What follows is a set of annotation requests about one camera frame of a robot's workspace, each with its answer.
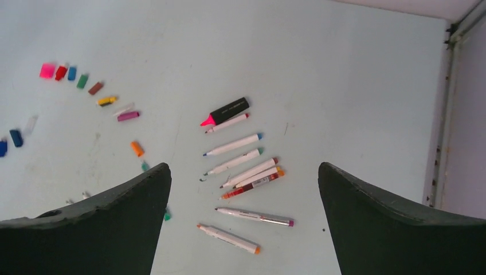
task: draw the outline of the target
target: marker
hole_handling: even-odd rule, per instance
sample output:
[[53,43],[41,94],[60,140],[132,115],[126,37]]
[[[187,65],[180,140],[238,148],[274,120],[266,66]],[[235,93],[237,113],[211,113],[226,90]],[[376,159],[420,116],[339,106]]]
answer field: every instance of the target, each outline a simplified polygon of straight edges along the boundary
[[260,172],[267,170],[268,168],[275,166],[278,162],[279,162],[279,160],[277,158],[269,159],[266,162],[261,163],[261,164],[255,166],[255,167],[251,168],[250,170],[243,172],[243,173],[235,176],[234,178],[229,179],[227,182],[225,182],[225,184],[220,186],[220,188],[234,186],[235,184],[240,183],[241,181],[248,179],[249,177],[251,177],[253,175],[256,175]]
[[128,111],[131,111],[133,110],[135,107],[135,103],[130,103],[130,104],[127,104],[123,107],[121,107],[120,109],[116,110],[114,113],[113,113],[113,116],[119,116],[121,115],[122,113],[126,113]]
[[275,179],[278,179],[278,178],[281,178],[285,175],[284,171],[279,171],[278,173],[275,173],[275,174],[272,174],[270,176],[266,176],[262,179],[259,179],[259,180],[256,180],[252,183],[249,183],[243,187],[240,187],[240,188],[237,188],[233,191],[230,191],[230,192],[227,192],[226,194],[224,194],[223,196],[220,197],[220,199],[229,199],[231,197],[234,197],[236,195],[240,195],[241,193],[244,193],[244,192],[247,192],[253,188],[256,188],[256,187],[259,187],[259,186],[262,186],[266,183],[269,183]]
[[104,107],[112,104],[117,100],[116,96],[105,97],[104,99],[100,99],[96,102],[98,106]]
[[216,111],[211,112],[209,117],[203,123],[201,123],[201,126],[208,124],[219,125],[248,108],[250,108],[250,104],[248,104],[248,101],[242,97],[226,106],[217,109]]
[[212,175],[212,174],[219,174],[223,171],[226,171],[230,168],[233,168],[241,163],[247,162],[251,159],[254,159],[263,153],[263,148],[258,148],[253,151],[249,151],[246,154],[238,156],[228,162],[223,163],[222,165],[216,166],[211,171],[204,174],[204,176]]
[[239,116],[237,116],[237,117],[235,117],[233,119],[230,119],[230,120],[228,120],[226,122],[221,123],[220,125],[214,126],[213,128],[207,130],[205,133],[213,133],[213,132],[219,131],[219,130],[221,130],[223,128],[226,128],[228,126],[231,126],[233,124],[236,124],[236,123],[238,123],[240,121],[246,120],[249,116],[250,116],[249,113],[244,113],[243,115],[239,115]]
[[231,143],[219,146],[215,149],[212,149],[211,151],[204,153],[203,156],[216,156],[216,155],[222,154],[224,152],[228,152],[228,151],[234,150],[236,148],[243,147],[243,146],[248,145],[250,143],[257,142],[262,138],[263,138],[263,135],[261,133],[256,133],[256,134],[251,135],[251,136],[243,137],[242,139],[237,140],[235,142],[231,142]]
[[240,183],[236,184],[235,186],[233,186],[233,189],[243,187],[243,186],[245,186],[245,185],[247,185],[249,183],[254,182],[255,180],[259,180],[259,179],[262,179],[262,178],[264,178],[266,176],[270,176],[270,175],[273,175],[275,173],[278,173],[281,170],[282,169],[279,166],[274,167],[274,168],[270,168],[268,170],[265,170],[265,171],[263,171],[261,173],[258,173],[256,175],[254,175],[254,176],[251,176],[248,179],[243,180],[242,182],[240,182]]
[[261,215],[246,210],[236,210],[231,208],[215,208],[215,210],[220,213],[231,215],[242,219],[251,219],[253,221],[269,222],[275,225],[284,225],[288,227],[293,227],[293,220],[288,218],[280,218],[280,217],[266,215],[266,214]]
[[255,245],[251,242],[248,242],[242,238],[230,235],[226,232],[223,232],[221,230],[216,229],[213,226],[204,226],[204,225],[197,225],[199,229],[204,231],[206,234],[209,236],[213,236],[214,238],[218,238],[222,241],[225,241],[229,244],[232,244],[236,246],[237,248],[245,249],[246,251],[252,253],[252,254],[259,254],[260,253],[260,247],[258,245]]

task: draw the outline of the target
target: dark blue marker cap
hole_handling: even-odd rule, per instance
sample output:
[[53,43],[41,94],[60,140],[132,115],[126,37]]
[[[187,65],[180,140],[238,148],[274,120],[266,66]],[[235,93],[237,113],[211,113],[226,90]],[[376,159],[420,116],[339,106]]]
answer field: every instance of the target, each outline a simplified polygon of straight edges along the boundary
[[19,130],[16,129],[10,130],[10,136],[12,136],[12,141],[14,142],[15,147],[22,147],[23,139]]

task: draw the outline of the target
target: felt tip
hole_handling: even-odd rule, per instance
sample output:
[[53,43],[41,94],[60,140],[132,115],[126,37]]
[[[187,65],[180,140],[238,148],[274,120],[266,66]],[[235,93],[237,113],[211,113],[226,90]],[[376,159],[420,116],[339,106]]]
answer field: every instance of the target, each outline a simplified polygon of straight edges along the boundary
[[201,123],[201,126],[206,126],[206,125],[209,125],[209,124],[216,124],[216,122],[214,122],[212,115],[209,115],[209,117]]

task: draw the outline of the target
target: blue marker cap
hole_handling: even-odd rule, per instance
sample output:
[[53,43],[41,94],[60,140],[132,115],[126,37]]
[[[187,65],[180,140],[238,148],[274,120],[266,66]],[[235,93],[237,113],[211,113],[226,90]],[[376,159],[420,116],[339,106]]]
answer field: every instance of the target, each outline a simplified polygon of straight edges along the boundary
[[7,141],[2,139],[0,140],[0,158],[4,157],[7,154]]
[[69,72],[68,72],[68,80],[69,81],[74,81],[76,79],[76,67],[69,67]]

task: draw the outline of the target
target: pen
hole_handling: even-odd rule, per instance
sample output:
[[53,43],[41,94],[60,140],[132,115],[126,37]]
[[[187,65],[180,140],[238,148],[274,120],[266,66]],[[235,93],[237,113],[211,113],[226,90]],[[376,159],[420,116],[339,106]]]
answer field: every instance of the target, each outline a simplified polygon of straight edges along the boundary
[[274,223],[275,225],[284,225],[284,226],[293,227],[293,220],[288,218],[280,218],[271,215],[257,214],[246,210],[236,210],[230,208],[215,208],[215,210],[220,213],[231,215],[242,219],[251,219],[253,221],[269,222],[269,223]]
[[266,176],[266,177],[259,179],[259,180],[255,180],[254,182],[248,183],[247,185],[242,186],[240,188],[237,188],[233,191],[229,191],[226,194],[224,194],[223,196],[221,196],[220,199],[229,199],[231,197],[240,195],[240,194],[247,192],[247,191],[249,191],[249,190],[251,190],[255,187],[262,186],[262,185],[269,183],[269,182],[271,182],[275,179],[281,178],[284,175],[285,175],[284,171],[280,170],[278,173],[272,174],[270,176]]
[[235,142],[230,142],[228,144],[225,144],[225,145],[219,146],[215,149],[212,149],[211,151],[204,153],[203,156],[219,155],[219,154],[222,154],[224,152],[228,152],[228,151],[234,150],[236,148],[243,147],[243,146],[248,145],[250,143],[257,142],[262,138],[263,138],[263,135],[261,133],[256,133],[256,134],[251,135],[251,136],[243,137],[242,139],[236,140]]
[[204,231],[206,234],[209,236],[213,236],[214,238],[218,238],[222,241],[225,241],[229,244],[232,244],[236,246],[237,248],[244,249],[252,254],[259,254],[260,253],[260,247],[258,245],[255,245],[251,242],[248,242],[244,239],[241,239],[239,237],[230,235],[226,232],[223,232],[221,230],[216,229],[213,226],[204,226],[204,225],[197,225],[199,229]]
[[270,168],[268,170],[265,170],[265,171],[263,171],[261,173],[258,173],[258,174],[254,175],[254,176],[249,177],[248,179],[243,180],[240,183],[237,183],[235,186],[233,186],[233,189],[240,188],[242,186],[247,185],[248,183],[254,182],[255,180],[259,180],[259,179],[262,179],[262,178],[264,178],[266,176],[270,176],[270,175],[273,175],[275,173],[278,173],[280,170],[281,170],[280,166],[277,166],[277,167],[274,167],[274,168]]
[[249,116],[250,116],[249,113],[244,113],[243,115],[239,115],[239,116],[237,116],[237,117],[235,117],[233,119],[230,119],[230,120],[225,121],[225,122],[223,122],[223,123],[221,123],[219,125],[214,126],[213,128],[207,130],[205,133],[213,133],[213,132],[219,131],[219,130],[221,130],[223,128],[226,128],[228,126],[231,126],[233,124],[236,124],[236,123],[238,123],[240,121],[246,120]]
[[230,168],[233,168],[241,163],[244,163],[244,162],[247,162],[251,159],[254,159],[256,157],[258,157],[259,155],[261,155],[263,153],[263,149],[262,148],[258,148],[258,149],[255,149],[253,151],[250,151],[246,154],[243,154],[241,156],[238,156],[230,161],[227,161],[219,166],[216,166],[214,167],[211,171],[207,172],[204,174],[204,176],[207,176],[207,175],[212,175],[212,174],[219,174],[223,171],[226,171]]
[[228,186],[234,186],[237,183],[240,183],[241,181],[248,179],[249,177],[256,175],[260,172],[263,172],[267,170],[268,168],[271,168],[275,164],[277,164],[279,160],[277,158],[272,158],[267,160],[266,162],[260,163],[259,165],[251,168],[250,170],[247,170],[234,178],[229,179],[225,184],[220,186],[220,188],[228,187]]

